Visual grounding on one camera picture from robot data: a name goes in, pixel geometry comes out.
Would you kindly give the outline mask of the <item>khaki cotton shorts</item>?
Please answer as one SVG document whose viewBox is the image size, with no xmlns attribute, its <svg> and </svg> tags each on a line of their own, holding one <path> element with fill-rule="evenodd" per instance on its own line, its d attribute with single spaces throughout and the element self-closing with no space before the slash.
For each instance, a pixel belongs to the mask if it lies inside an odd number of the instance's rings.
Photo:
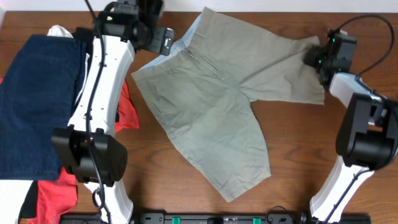
<svg viewBox="0 0 398 224">
<path fill-rule="evenodd" d="M 293 40 L 204 8 L 187 44 L 132 74 L 176 150 L 231 202 L 271 176 L 253 101 L 321 105 L 305 65 L 316 36 Z"/>
</svg>

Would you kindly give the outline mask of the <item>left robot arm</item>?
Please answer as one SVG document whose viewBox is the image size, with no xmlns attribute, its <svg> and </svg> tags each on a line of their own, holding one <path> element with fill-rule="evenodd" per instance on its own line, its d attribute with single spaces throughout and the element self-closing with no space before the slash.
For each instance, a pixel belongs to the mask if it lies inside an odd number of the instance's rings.
<svg viewBox="0 0 398 224">
<path fill-rule="evenodd" d="M 115 140 L 123 83 L 138 50 L 168 55 L 175 32 L 157 26 L 157 16 L 102 11 L 93 21 L 93 52 L 84 89 L 67 127 L 52 143 L 68 174 L 84 183 L 101 211 L 100 223 L 130 223 L 134 204 L 123 175 L 127 150 Z"/>
</svg>

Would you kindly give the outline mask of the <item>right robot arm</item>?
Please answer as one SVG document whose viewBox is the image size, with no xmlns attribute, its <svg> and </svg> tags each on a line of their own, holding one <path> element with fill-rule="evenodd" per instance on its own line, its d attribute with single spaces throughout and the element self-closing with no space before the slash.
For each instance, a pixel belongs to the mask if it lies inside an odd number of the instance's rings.
<svg viewBox="0 0 398 224">
<path fill-rule="evenodd" d="M 317 70 L 320 84 L 341 101 L 346 113 L 336 137 L 335 165 L 301 223 L 342 223 L 343 210 L 361 184 L 397 157 L 397 102 L 349 73 L 349 60 L 329 50 L 313 46 L 303 61 Z"/>
</svg>

